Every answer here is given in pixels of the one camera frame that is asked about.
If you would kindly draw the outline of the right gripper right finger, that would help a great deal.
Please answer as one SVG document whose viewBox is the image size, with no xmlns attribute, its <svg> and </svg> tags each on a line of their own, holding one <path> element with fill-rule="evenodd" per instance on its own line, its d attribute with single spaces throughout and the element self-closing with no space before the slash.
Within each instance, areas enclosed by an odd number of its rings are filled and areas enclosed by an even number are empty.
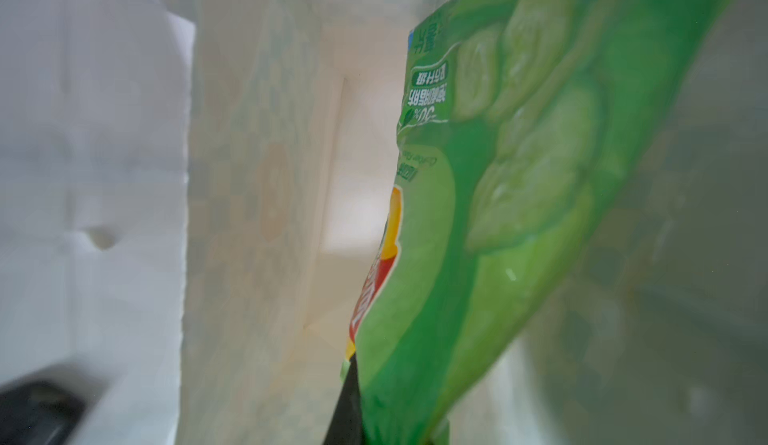
<svg viewBox="0 0 768 445">
<path fill-rule="evenodd" d="M 323 445 L 364 445 L 358 366 L 353 354 Z"/>
</svg>

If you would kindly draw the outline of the green Lays chips bag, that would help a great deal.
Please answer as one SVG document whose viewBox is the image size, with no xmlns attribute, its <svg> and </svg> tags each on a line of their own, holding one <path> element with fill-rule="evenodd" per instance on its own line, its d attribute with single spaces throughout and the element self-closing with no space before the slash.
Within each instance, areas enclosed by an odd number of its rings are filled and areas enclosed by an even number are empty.
<svg viewBox="0 0 768 445">
<path fill-rule="evenodd" d="M 365 444 L 428 444 L 559 283 L 732 0 L 450 0 L 410 36 L 389 215 L 349 325 Z"/>
</svg>

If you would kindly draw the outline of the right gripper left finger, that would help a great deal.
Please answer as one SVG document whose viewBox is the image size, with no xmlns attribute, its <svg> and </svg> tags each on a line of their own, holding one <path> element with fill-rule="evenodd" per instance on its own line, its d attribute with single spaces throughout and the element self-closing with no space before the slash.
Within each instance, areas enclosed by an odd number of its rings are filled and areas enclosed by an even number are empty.
<svg viewBox="0 0 768 445">
<path fill-rule="evenodd" d="M 47 381 L 1 392 L 1 445 L 65 444 L 86 412 L 86 402 Z"/>
</svg>

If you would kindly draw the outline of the checkered paper bag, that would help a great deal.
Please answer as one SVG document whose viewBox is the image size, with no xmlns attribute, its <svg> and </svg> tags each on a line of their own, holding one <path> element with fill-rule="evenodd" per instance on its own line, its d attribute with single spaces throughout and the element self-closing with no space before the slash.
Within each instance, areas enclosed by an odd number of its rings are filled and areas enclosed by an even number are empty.
<svg viewBox="0 0 768 445">
<path fill-rule="evenodd" d="M 1 0 L 1 392 L 66 444 L 323 444 L 450 0 Z M 767 440 L 767 0 L 732 0 L 428 444 Z"/>
</svg>

